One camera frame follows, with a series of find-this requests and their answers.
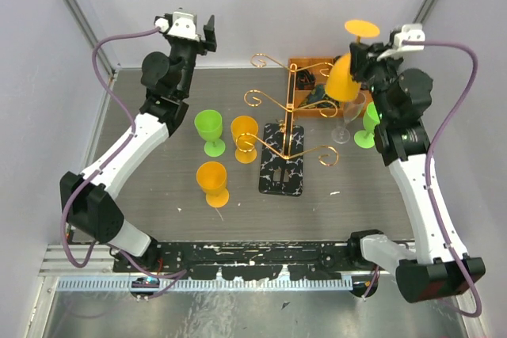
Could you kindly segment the clear champagne flute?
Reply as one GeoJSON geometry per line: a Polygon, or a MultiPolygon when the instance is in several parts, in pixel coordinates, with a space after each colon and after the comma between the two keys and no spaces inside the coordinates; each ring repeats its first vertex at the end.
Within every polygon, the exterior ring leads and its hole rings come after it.
{"type": "Polygon", "coordinates": [[[338,144],[345,144],[350,139],[348,125],[361,113],[367,100],[364,93],[359,92],[353,101],[346,102],[342,109],[342,121],[332,131],[332,139],[338,144]]]}

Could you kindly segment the gold wine glass rack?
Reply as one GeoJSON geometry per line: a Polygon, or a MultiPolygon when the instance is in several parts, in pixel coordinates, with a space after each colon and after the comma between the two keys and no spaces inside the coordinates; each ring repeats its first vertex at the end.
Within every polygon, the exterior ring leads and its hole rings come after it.
{"type": "Polygon", "coordinates": [[[262,104],[264,99],[273,102],[284,111],[284,118],[275,123],[267,123],[262,132],[256,136],[255,148],[261,155],[258,191],[261,194],[276,196],[301,196],[303,194],[303,163],[304,156],[319,152],[318,162],[325,167],[338,163],[337,150],[329,145],[320,145],[306,150],[304,148],[304,128],[295,123],[294,84],[297,69],[295,64],[284,65],[270,56],[257,53],[250,63],[262,68],[271,61],[288,71],[286,101],[280,103],[259,89],[251,89],[244,94],[243,100],[251,108],[262,104]]]}

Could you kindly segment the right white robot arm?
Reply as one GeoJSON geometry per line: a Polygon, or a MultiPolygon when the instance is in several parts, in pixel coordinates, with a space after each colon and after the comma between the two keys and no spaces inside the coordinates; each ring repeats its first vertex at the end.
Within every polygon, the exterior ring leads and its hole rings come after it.
{"type": "Polygon", "coordinates": [[[470,256],[449,217],[436,174],[435,139],[426,133],[421,117],[432,104],[433,80],[422,70],[400,71],[400,59],[389,47],[352,43],[352,79],[368,87],[378,112],[375,148],[395,179],[414,233],[409,250],[379,230],[353,232],[347,241],[352,267],[376,264],[395,276],[409,303],[448,298],[471,291],[486,273],[483,259],[470,256]]]}

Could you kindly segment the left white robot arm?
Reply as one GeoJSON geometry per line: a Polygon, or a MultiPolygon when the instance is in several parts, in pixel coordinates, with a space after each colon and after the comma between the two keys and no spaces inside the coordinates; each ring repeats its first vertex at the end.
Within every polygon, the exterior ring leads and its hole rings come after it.
{"type": "Polygon", "coordinates": [[[93,238],[127,253],[141,272],[158,264],[155,239],[133,226],[116,204],[127,179],[151,152],[181,125],[189,108],[196,59],[217,48],[215,18],[209,17],[203,32],[197,31],[194,13],[176,10],[154,19],[154,27],[136,37],[161,34],[170,52],[151,52],[142,62],[141,84],[146,97],[139,113],[126,114],[130,127],[92,165],[80,173],[66,173],[60,180],[61,238],[73,226],[93,238]]]}

